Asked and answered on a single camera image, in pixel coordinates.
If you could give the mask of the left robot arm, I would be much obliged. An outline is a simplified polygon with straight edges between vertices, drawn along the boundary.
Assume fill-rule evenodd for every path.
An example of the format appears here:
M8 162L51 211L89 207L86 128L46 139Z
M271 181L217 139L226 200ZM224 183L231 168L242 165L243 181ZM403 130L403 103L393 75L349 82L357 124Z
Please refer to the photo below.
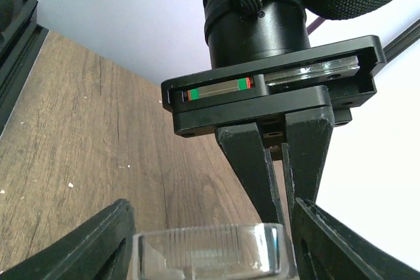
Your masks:
M164 81L163 107L177 135L215 135L263 222L284 222L275 161L290 200L316 200L333 129L387 62L374 35L311 47L307 12L349 20L391 1L203 0L211 69Z

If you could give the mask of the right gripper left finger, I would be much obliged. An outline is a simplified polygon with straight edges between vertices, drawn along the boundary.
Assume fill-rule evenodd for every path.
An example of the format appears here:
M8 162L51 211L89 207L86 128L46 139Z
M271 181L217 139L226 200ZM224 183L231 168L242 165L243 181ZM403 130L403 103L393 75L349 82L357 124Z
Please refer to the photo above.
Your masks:
M1 274L2 279L126 279L134 211L118 199L76 229Z

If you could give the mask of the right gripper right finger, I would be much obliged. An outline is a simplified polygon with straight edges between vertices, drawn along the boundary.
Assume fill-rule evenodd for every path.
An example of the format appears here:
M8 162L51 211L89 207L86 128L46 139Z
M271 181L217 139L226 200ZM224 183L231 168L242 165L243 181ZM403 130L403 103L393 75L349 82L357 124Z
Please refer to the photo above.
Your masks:
M419 272L342 224L309 200L291 215L301 279L418 279Z

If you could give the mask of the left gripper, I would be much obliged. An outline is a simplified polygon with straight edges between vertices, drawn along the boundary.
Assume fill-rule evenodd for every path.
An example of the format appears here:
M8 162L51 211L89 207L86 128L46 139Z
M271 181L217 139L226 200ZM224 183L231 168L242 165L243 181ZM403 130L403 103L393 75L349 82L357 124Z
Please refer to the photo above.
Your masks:
M287 203L314 202L334 124L350 122L350 109L377 92L373 78L386 63L378 36L367 35L168 79L161 99L175 134L190 138L215 131L261 221L284 224L270 150L259 126L248 122L267 123L288 113L282 144ZM313 109L324 106L333 110Z

